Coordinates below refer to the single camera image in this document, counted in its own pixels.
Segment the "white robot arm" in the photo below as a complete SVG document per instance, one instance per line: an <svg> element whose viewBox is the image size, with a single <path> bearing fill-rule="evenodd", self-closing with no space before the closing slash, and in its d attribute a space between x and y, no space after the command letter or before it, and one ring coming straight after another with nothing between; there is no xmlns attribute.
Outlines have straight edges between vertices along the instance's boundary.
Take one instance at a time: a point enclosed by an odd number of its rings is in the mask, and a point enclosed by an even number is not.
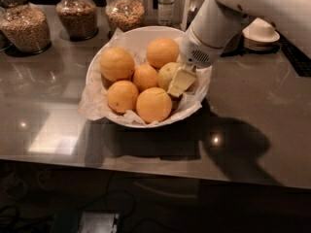
<svg viewBox="0 0 311 233"><path fill-rule="evenodd" d="M204 0L182 38L181 60L199 69L210 67L258 17L311 57L311 0Z"/></svg>

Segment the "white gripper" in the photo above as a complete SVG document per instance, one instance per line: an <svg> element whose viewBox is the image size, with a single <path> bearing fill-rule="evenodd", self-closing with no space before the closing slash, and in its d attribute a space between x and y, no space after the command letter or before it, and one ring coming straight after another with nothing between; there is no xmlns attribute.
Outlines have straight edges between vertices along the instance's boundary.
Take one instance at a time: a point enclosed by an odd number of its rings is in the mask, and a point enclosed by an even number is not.
<svg viewBox="0 0 311 233"><path fill-rule="evenodd" d="M196 68L210 67L224 52L227 36L218 28L196 28L191 25L180 43L181 61ZM196 80L196 74L187 68L179 67L168 86L167 93L180 97Z"/></svg>

